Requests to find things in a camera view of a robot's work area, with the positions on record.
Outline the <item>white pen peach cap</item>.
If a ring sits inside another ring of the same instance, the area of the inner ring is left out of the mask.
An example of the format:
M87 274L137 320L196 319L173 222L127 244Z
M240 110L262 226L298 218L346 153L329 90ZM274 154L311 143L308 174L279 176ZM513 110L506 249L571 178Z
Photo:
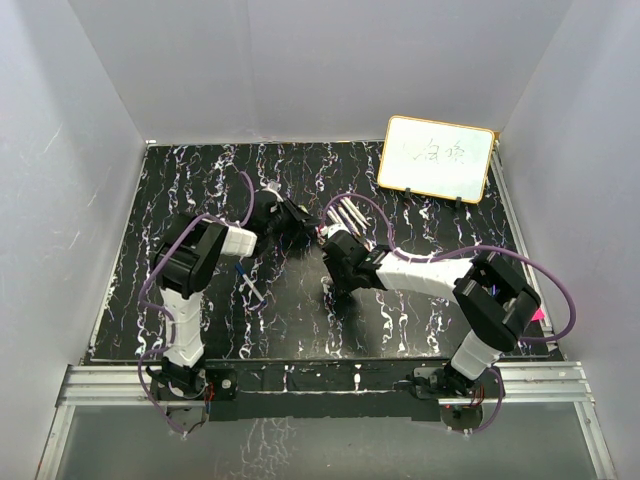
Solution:
M369 226L369 222L366 217L359 211L356 205L351 201L350 198L345 198L343 203L346 208L349 209L351 215L354 219L362 226L363 229L366 229Z

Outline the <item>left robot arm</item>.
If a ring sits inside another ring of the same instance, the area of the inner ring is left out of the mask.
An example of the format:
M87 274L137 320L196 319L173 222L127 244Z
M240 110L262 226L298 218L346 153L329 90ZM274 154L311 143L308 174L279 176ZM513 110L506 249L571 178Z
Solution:
M255 258L272 240L282 235L309 234L319 224L320 220L305 208L272 188L250 196L240 221L229 222L209 214L177 214L161 237L151 275L140 292L145 295L152 283L158 286L162 304L156 309L166 321L161 369L147 368L147 374L186 399L200 396L207 383L201 302L219 258Z

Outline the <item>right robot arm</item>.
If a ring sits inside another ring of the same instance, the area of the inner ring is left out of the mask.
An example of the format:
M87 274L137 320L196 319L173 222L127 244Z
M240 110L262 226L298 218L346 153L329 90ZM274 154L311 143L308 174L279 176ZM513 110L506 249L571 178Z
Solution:
M386 245L367 248L349 230L321 229L323 262L334 289L409 291L453 302L470 331L447 363L427 376L410 375L416 394L466 397L482 374L517 346L541 306L523 275L496 252L471 259L420 262L399 257Z

